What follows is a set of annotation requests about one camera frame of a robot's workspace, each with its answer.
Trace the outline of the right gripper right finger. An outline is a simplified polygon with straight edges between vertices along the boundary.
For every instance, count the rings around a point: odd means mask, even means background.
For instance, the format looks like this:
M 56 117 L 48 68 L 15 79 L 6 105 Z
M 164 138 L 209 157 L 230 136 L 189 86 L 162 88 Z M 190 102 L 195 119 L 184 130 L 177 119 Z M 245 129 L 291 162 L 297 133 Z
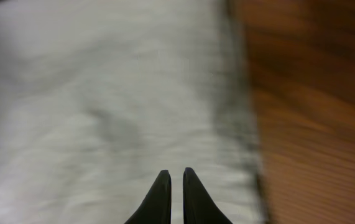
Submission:
M 183 173 L 184 224 L 233 224 L 216 206 L 191 167 Z

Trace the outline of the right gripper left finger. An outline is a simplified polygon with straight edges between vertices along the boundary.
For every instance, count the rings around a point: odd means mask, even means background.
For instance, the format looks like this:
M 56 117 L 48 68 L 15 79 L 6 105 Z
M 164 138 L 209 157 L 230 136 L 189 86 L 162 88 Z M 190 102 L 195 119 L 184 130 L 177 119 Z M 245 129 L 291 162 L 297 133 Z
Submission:
M 171 177 L 168 170 L 162 170 L 139 208 L 124 224 L 170 224 L 171 206 Z

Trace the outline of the khaki cargo shorts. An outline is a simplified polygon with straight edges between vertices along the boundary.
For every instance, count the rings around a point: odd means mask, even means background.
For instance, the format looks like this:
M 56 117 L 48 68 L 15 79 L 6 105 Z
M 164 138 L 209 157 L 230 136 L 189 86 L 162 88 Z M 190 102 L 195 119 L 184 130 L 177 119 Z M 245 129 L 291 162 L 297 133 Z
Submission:
M 225 1 L 1 1 L 0 223 L 123 223 L 158 173 L 183 221 L 192 167 L 261 223 Z

